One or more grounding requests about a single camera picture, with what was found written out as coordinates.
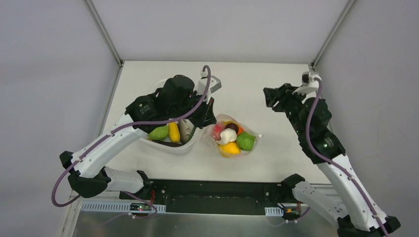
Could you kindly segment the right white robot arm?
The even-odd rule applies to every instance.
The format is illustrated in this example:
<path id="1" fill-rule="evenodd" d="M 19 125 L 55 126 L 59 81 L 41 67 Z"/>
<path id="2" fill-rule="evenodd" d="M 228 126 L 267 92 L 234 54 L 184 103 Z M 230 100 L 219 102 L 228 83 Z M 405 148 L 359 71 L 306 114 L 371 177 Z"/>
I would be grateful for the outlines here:
<path id="1" fill-rule="evenodd" d="M 360 182 L 339 139 L 328 129 L 332 117 L 325 99 L 306 98 L 298 87 L 285 83 L 263 89 L 265 103 L 282 112 L 297 134 L 299 145 L 324 173 L 340 198 L 326 196 L 298 174 L 281 182 L 281 198 L 307 204 L 336 229 L 340 237 L 384 237 L 401 227 L 400 221 L 383 212 Z"/>

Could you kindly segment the yellow lemon toy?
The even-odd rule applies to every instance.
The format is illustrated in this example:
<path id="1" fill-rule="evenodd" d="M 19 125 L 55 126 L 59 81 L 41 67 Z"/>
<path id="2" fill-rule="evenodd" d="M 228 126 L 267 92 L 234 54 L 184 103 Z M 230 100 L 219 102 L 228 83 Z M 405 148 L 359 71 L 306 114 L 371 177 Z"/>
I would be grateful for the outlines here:
<path id="1" fill-rule="evenodd" d="M 241 153 L 241 149 L 235 141 L 229 142 L 226 145 L 218 145 L 218 147 L 220 155 L 225 158 L 234 157 Z"/>

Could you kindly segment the green lime toy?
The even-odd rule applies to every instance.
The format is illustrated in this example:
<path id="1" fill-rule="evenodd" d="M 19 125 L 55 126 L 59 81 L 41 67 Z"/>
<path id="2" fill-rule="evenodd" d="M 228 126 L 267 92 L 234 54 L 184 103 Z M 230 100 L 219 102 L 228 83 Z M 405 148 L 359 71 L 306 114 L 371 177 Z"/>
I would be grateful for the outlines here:
<path id="1" fill-rule="evenodd" d="M 243 131 L 241 134 L 238 135 L 236 143 L 241 150 L 249 152 L 253 149 L 255 140 L 256 136 L 246 131 Z"/>

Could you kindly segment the red apple toy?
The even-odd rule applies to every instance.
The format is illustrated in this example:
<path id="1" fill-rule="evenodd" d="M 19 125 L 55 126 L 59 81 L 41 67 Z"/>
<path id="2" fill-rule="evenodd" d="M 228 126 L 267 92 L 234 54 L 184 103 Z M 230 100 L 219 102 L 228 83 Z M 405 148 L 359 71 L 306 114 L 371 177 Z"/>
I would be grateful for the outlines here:
<path id="1" fill-rule="evenodd" d="M 221 132 L 225 129 L 225 124 L 222 122 L 218 122 L 212 129 L 211 137 L 215 141 L 219 141 L 221 139 Z"/>

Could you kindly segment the white garlic toy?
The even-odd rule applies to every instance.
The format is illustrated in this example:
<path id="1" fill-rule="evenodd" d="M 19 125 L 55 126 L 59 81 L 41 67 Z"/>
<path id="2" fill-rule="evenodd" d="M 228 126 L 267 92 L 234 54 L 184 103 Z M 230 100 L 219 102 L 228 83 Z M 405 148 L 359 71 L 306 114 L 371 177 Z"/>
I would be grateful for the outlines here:
<path id="1" fill-rule="evenodd" d="M 216 141 L 216 143 L 219 145 L 227 145 L 228 143 L 237 140 L 237 134 L 232 129 L 224 129 L 220 135 L 221 139 L 219 141 Z"/>

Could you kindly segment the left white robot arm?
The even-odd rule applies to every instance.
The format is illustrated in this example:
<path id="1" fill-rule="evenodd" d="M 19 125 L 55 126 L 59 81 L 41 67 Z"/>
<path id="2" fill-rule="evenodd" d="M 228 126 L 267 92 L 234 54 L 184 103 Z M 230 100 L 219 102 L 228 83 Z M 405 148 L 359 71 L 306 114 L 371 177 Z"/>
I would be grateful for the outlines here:
<path id="1" fill-rule="evenodd" d="M 165 80 L 153 93 L 137 97 L 120 118 L 86 148 L 60 155 L 71 188 L 84 198 L 103 191 L 133 193 L 146 199 L 151 192 L 146 175 L 140 171 L 120 171 L 107 163 L 131 143 L 147 138 L 152 131 L 168 123 L 186 119 L 197 128 L 216 123 L 214 99 L 210 96 L 214 78 L 201 78 L 199 86 L 184 76 Z"/>

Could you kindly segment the dark purple plum toy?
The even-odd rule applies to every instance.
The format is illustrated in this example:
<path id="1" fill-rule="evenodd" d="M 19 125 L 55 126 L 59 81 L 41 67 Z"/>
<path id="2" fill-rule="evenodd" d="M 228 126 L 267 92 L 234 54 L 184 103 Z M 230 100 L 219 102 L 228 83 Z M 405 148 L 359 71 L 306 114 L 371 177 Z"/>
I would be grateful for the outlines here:
<path id="1" fill-rule="evenodd" d="M 232 129 L 236 132 L 236 134 L 238 134 L 240 127 L 236 123 L 231 122 L 225 125 L 225 129 Z"/>

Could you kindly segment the clear zip top bag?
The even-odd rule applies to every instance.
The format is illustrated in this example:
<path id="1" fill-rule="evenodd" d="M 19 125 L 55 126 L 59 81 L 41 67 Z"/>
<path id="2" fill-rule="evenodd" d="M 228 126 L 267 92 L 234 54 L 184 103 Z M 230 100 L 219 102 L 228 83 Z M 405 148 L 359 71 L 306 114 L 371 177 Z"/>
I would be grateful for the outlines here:
<path id="1" fill-rule="evenodd" d="M 236 158 L 253 152 L 262 137 L 233 117 L 219 114 L 216 124 L 203 130 L 201 141 L 224 158 Z"/>

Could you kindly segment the orange toy fruit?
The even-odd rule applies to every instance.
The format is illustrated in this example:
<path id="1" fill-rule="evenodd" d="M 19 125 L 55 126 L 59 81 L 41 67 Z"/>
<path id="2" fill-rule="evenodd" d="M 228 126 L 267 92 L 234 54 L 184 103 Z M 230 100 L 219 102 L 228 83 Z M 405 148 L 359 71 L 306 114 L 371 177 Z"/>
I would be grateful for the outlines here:
<path id="1" fill-rule="evenodd" d="M 238 129 L 238 132 L 237 132 L 237 135 L 239 136 L 241 133 L 243 133 L 245 130 L 241 127 L 241 126 L 239 126 L 239 129 Z"/>

